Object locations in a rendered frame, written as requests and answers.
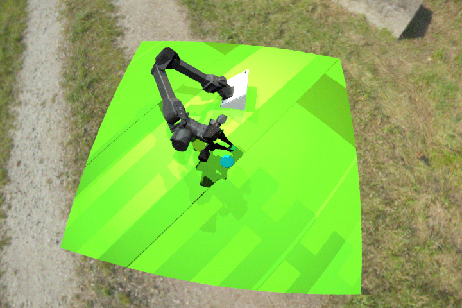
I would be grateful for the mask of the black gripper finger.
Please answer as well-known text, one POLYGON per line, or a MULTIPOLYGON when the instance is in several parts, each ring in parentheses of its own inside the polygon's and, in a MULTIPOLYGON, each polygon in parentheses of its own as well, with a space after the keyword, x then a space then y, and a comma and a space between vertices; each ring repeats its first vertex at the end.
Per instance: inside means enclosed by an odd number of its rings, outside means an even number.
POLYGON ((222 129, 220 135, 218 135, 218 139, 220 139, 221 141, 227 143, 230 146, 233 146, 233 144, 227 139, 227 137, 225 136, 223 131, 224 131, 224 129, 222 129))
POLYGON ((215 145, 214 149, 213 149, 213 150, 210 150, 210 151, 214 151, 215 149, 216 149, 216 150, 228 150, 228 151, 232 151, 230 148, 227 148, 227 147, 225 147, 225 146, 222 146, 222 145, 220 145, 220 144, 218 144, 218 143, 215 143, 215 144, 216 144, 216 145, 215 145))

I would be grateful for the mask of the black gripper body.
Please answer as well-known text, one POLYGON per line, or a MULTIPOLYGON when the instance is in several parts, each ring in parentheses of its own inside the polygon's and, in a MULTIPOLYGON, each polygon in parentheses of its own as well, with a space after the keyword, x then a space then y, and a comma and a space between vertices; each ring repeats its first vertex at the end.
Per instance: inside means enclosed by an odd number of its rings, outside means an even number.
MULTIPOLYGON (((225 123, 225 121, 227 120, 228 116, 224 115, 224 114, 221 114, 217 117, 217 121, 219 121, 219 124, 218 124, 218 128, 220 128, 220 126, 222 124, 225 123)), ((198 160, 202 161, 202 162, 206 162, 209 158, 209 150, 213 150, 214 147, 215 147, 215 143, 213 143, 213 141, 210 141, 210 142, 207 142, 205 140, 203 140, 199 135, 200 134, 203 134, 204 132, 204 124, 201 124, 199 123, 196 131, 194 132, 194 134, 192 135, 193 137, 203 141, 204 143, 206 143, 206 146, 205 146, 205 149, 202 149, 200 151, 200 154, 198 155, 198 160)))

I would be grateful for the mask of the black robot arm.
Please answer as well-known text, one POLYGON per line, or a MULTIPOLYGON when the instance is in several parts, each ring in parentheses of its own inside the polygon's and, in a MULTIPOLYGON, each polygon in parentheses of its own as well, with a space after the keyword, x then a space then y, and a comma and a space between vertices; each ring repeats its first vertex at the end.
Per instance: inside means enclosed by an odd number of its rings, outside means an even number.
MULTIPOLYGON (((201 83, 202 90, 207 94, 215 94, 217 92, 223 98, 223 101, 233 96, 235 86, 228 85, 227 79, 224 76, 218 77, 215 74, 201 72, 199 69, 180 59, 177 52, 170 47, 165 47, 156 56, 155 63, 151 68, 151 75, 156 81, 157 89, 162 98, 164 118, 171 133, 173 133, 170 138, 171 144, 175 150, 183 152, 187 150, 199 122, 188 117, 189 112, 186 113, 182 102, 176 98, 165 69, 174 69, 192 80, 201 83), (179 122, 176 123, 177 121, 179 122)), ((219 121, 210 119, 208 124, 204 124, 204 132, 199 136, 205 141, 216 141, 221 131, 218 128, 218 124, 219 121)))

